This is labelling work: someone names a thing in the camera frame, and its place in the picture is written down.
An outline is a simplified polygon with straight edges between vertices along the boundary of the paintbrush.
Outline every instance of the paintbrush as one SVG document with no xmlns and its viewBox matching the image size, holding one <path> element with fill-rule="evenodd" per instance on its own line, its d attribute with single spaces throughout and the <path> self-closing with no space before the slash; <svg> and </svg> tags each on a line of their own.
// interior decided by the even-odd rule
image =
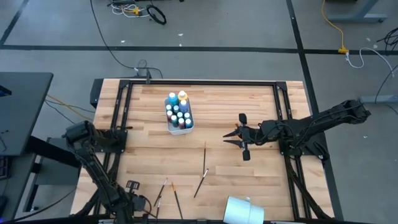
<svg viewBox="0 0 398 224">
<path fill-rule="evenodd" d="M 197 196 L 197 193 L 198 193 L 198 191 L 199 191 L 199 188 L 200 188 L 201 184 L 203 183 L 203 180 L 204 180 L 205 177 L 206 177 L 207 171 L 209 171 L 209 169 L 206 169 L 205 174 L 203 174 L 203 177 L 202 177 L 201 180 L 200 180 L 199 186 L 198 186 L 197 191 L 195 192 L 195 195 L 193 196 L 193 198 L 195 198 L 195 197 Z"/>
<path fill-rule="evenodd" d="M 159 197 L 159 203 L 157 204 L 157 210 L 156 210 L 156 223 L 157 223 L 157 217 L 159 216 L 159 208 L 160 208 L 160 201 L 162 200 L 162 196 Z"/>
<path fill-rule="evenodd" d="M 173 182 L 172 182 L 172 187 L 173 187 L 173 191 L 174 191 L 174 195 L 175 195 L 175 200 L 177 201 L 177 206 L 178 206 L 178 210 L 180 212 L 181 219 L 183 219 L 182 218 L 181 207 L 180 207 L 180 202 L 178 202 L 177 192 L 175 191 L 175 187 L 174 187 Z"/>
<path fill-rule="evenodd" d="M 161 195 L 162 195 L 163 188 L 164 188 L 164 186 L 165 186 L 166 183 L 167 183 L 167 179 L 168 179 L 168 178 L 166 178 L 166 179 L 164 180 L 163 186 L 162 186 L 162 188 L 160 189 L 160 192 L 159 192 L 159 194 L 158 194 L 158 196 L 157 196 L 157 198 L 156 198 L 156 201 L 155 201 L 154 205 L 156 205 L 156 202 L 160 199 L 160 197 L 161 197 Z"/>
</svg>

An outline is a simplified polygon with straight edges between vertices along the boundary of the black metal frame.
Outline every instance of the black metal frame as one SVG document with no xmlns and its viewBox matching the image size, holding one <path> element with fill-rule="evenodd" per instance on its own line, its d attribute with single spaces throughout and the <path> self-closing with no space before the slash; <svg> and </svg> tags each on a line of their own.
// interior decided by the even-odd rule
<svg viewBox="0 0 398 224">
<path fill-rule="evenodd" d="M 127 121 L 127 114 L 129 110 L 129 104 L 130 104 L 130 99 L 131 99 L 131 93 L 132 93 L 132 88 L 134 84 L 141 84 L 145 85 L 147 84 L 146 79 L 120 79 L 119 81 L 119 86 L 118 86 L 118 94 L 116 97 L 115 101 L 115 106 L 114 106 L 114 111 L 113 111 L 113 117 L 112 117 L 112 122 L 111 122 L 111 129 L 116 129 L 116 121 L 118 120 L 118 112 L 121 106 L 121 97 L 123 94 L 123 90 L 125 87 L 127 87 L 127 95 L 126 95 L 126 102 L 124 105 L 124 111 L 123 111 L 123 116 L 122 116 L 122 121 L 121 121 L 121 130 L 126 129 L 126 121 Z M 274 99 L 275 99 L 275 109 L 277 112 L 277 118 L 278 119 L 283 119 L 283 113 L 282 113 L 282 107 L 280 104 L 280 96 L 279 96 L 279 91 L 282 91 L 283 98 L 284 98 L 284 103 L 285 103 L 285 109 L 286 109 L 286 114 L 287 114 L 287 119 L 293 119 L 292 116 L 292 110 L 290 107 L 290 101 L 289 101 L 289 96 L 287 94 L 287 85 L 286 82 L 264 82 L 264 81 L 223 81 L 223 80 L 151 80 L 150 84 L 153 85 L 232 85 L 232 86 L 269 86 L 273 89 L 274 93 Z M 287 147 L 285 144 L 279 142 L 279 147 Z M 290 161 L 290 156 L 289 155 L 283 155 L 285 159 L 285 166 L 286 169 L 288 169 L 288 163 L 291 163 Z M 104 158 L 104 168 L 108 168 L 109 165 L 109 158 L 110 158 L 110 153 L 106 153 L 105 158 Z M 304 179 L 304 173 L 302 169 L 302 163 L 300 160 L 300 156 L 295 156 L 295 165 L 297 169 L 297 176 L 302 184 L 302 187 L 305 189 L 305 179 Z M 119 160 L 120 160 L 120 154 L 116 154 L 115 160 L 113 163 L 113 168 L 114 169 L 114 175 L 112 178 L 116 180 L 117 173 L 118 173 L 118 166 L 119 166 Z M 293 180 L 289 177 L 288 171 L 287 171 L 287 178 L 288 178 L 288 185 L 289 185 L 289 192 L 290 192 L 290 198 L 291 198 L 291 203 L 292 203 L 292 212 L 293 212 L 293 217 L 294 220 L 298 220 L 300 218 L 300 213 L 299 213 L 299 206 L 297 203 L 297 196 L 296 196 L 296 191 L 295 191 L 295 184 Z M 305 212 L 305 218 L 311 218 L 311 209 L 306 201 L 304 195 L 302 195 L 302 200 L 304 204 L 304 212 Z M 94 214 L 97 215 L 100 210 L 100 203 L 98 202 L 96 204 Z"/>
</svg>

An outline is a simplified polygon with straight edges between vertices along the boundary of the wooden tabletop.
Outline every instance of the wooden tabletop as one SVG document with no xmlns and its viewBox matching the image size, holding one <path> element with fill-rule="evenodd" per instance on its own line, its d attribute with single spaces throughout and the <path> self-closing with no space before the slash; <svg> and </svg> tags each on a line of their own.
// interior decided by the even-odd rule
<svg viewBox="0 0 398 224">
<path fill-rule="evenodd" d="M 118 83 L 118 79 L 105 79 L 103 82 L 94 120 L 97 129 L 110 127 Z M 310 115 L 303 83 L 287 82 L 287 88 L 293 118 Z M 170 92 L 178 93 L 180 90 L 185 90 L 189 96 L 195 128 L 192 133 L 172 136 L 166 129 L 164 100 Z M 282 93 L 279 95 L 285 111 Z M 134 85 L 127 119 L 127 126 L 134 128 L 128 131 L 118 183 L 125 187 L 128 180 L 140 182 L 136 193 L 154 203 L 168 178 L 159 218 L 180 218 L 171 188 L 173 182 L 186 219 L 222 220 L 230 195 L 249 197 L 254 205 L 264 207 L 265 220 L 293 220 L 284 158 L 279 153 L 278 144 L 270 142 L 263 146 L 250 146 L 251 160 L 243 161 L 237 146 L 223 142 L 222 136 L 233 131 L 235 123 L 238 123 L 239 113 L 246 113 L 248 125 L 252 127 L 257 127 L 257 123 L 263 120 L 277 119 L 272 88 Z M 209 171 L 197 197 L 193 198 L 203 175 L 205 146 L 205 168 Z M 102 160 L 103 154 L 98 153 L 98 157 Z M 321 208 L 333 216 L 321 162 L 315 156 L 303 156 L 302 165 L 308 191 Z M 95 184 L 82 169 L 71 213 L 79 211 L 95 190 Z M 297 200 L 303 217 L 300 194 Z"/>
</svg>

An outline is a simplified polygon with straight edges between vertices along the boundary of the concrete floor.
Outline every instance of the concrete floor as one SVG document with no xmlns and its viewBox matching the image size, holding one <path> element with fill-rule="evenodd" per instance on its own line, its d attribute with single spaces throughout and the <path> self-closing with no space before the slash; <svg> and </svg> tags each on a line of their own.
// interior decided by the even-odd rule
<svg viewBox="0 0 398 224">
<path fill-rule="evenodd" d="M 154 2 L 167 16 L 166 26 L 148 18 L 114 15 L 106 7 L 107 0 L 93 0 L 108 45 L 297 48 L 285 1 L 253 0 L 249 4 L 237 0 Z M 320 14 L 321 0 L 292 2 L 305 49 L 340 47 L 339 32 Z M 0 1 L 0 34 L 6 30 L 21 3 L 22 0 Z M 354 11 L 362 3 L 328 2 L 326 11 Z M 372 12 L 387 13 L 390 17 L 382 24 L 338 24 L 345 32 L 347 48 L 383 49 L 384 44 L 375 43 L 375 40 L 396 28 L 397 6 L 394 0 L 380 1 L 376 5 Z M 89 0 L 30 0 L 5 44 L 103 46 Z M 148 66 L 162 70 L 164 78 L 304 81 L 298 54 L 178 51 L 118 51 L 114 54 L 130 66 L 146 59 Z M 343 55 L 310 54 L 306 58 L 320 110 L 347 99 L 375 95 L 388 74 L 385 63 L 375 55 L 365 56 L 366 65 L 360 70 L 351 68 Z M 398 56 L 387 59 L 392 66 L 398 63 Z M 359 64 L 359 56 L 353 55 L 352 61 Z M 89 94 L 94 78 L 135 75 L 134 71 L 117 64 L 109 52 L 88 50 L 0 50 L 0 70 L 52 72 L 54 79 L 49 94 L 88 109 L 91 108 Z M 397 82 L 397 77 L 390 79 L 382 94 L 397 93 Z M 343 215 L 349 221 L 394 223 L 398 209 L 398 152 L 394 140 L 398 133 L 395 125 L 398 116 L 383 105 L 367 105 L 366 108 L 373 115 L 364 124 L 341 125 L 326 132 Z M 74 121 L 80 120 L 65 108 L 59 110 Z M 59 137 L 69 125 L 44 105 L 33 135 L 42 139 Z M 45 186 L 39 189 L 35 205 L 48 205 L 72 188 L 66 185 L 60 191 L 58 187 Z M 40 218 L 68 215 L 70 206 L 71 200 L 65 200 Z"/>
</svg>

